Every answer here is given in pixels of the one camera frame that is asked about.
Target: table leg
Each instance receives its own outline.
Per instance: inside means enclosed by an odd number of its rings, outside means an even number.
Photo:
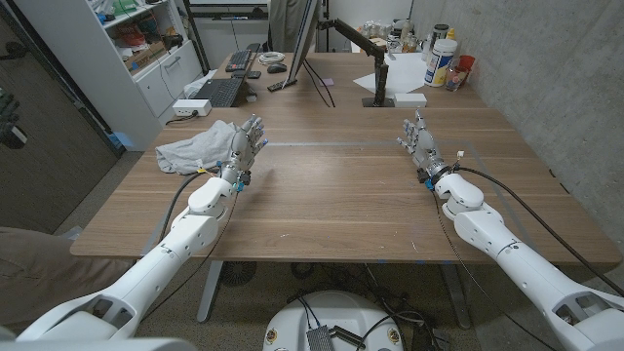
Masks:
[[[204,292],[202,293],[202,301],[199,303],[199,310],[197,311],[197,321],[200,323],[207,322],[211,317],[211,308],[213,307],[213,302],[215,302],[216,287],[222,267],[223,261],[214,260],[211,262],[211,267],[206,276]]]
[[[440,268],[442,269],[442,277],[444,278],[445,285],[447,286],[450,302],[455,310],[457,324],[460,328],[468,330],[470,329],[470,315],[468,314],[468,307],[466,307],[464,292],[461,289],[457,266],[454,264],[443,264]]]

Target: computer keyboard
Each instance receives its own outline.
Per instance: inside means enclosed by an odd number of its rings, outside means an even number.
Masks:
[[[223,79],[218,81],[218,86],[208,97],[212,107],[231,107],[238,95],[239,88],[243,83],[242,79]]]
[[[234,72],[235,70],[246,70],[251,54],[251,50],[243,50],[232,54],[230,61],[225,66],[225,71]]]

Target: shelf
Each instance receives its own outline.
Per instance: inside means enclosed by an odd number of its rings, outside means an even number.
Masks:
[[[153,5],[143,5],[143,6],[136,5],[136,11],[128,12],[127,15],[123,14],[123,15],[116,16],[116,18],[114,20],[105,22],[103,27],[104,27],[104,29],[108,29],[110,27],[113,27],[113,26],[115,26],[115,25],[117,25],[117,24],[119,24],[119,23],[121,23],[123,21],[129,20],[129,19],[131,19],[133,17],[136,17],[136,16],[138,16],[140,14],[144,14],[144,13],[148,12],[149,10],[151,10],[151,9],[153,9],[153,8],[159,6],[159,5],[165,4],[165,3],[167,3],[167,1],[169,1],[169,0],[161,0],[159,3],[153,4]]]
[[[149,63],[148,65],[146,65],[142,70],[140,70],[139,72],[137,72],[134,76],[133,79],[135,81],[137,81],[138,79],[140,79],[142,76],[144,76],[147,72],[149,72],[150,70],[152,70],[152,68],[157,67],[159,64],[161,64],[161,62],[165,59],[167,59],[168,57],[172,56],[173,54],[176,53],[176,51],[178,51],[180,48],[179,47],[174,47],[171,50],[169,50],[168,53],[162,55],[161,57],[159,57],[157,60]]]

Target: computer monitor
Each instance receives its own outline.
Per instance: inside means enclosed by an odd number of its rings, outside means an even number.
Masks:
[[[310,50],[312,37],[314,36],[314,31],[316,30],[316,24],[319,21],[319,5],[319,0],[306,0],[305,11],[303,12],[303,17],[301,18],[299,34],[297,35],[296,45],[294,47],[294,56],[292,57],[289,77],[283,82],[279,82],[268,87],[270,92],[284,89],[296,82],[296,74],[299,72],[299,68],[303,65],[305,56]]]

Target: door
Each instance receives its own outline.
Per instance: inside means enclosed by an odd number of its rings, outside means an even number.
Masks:
[[[0,18],[0,56],[9,41],[21,43]],[[53,233],[117,158],[33,54],[0,60],[0,88],[28,136],[23,149],[0,144],[0,226]]]

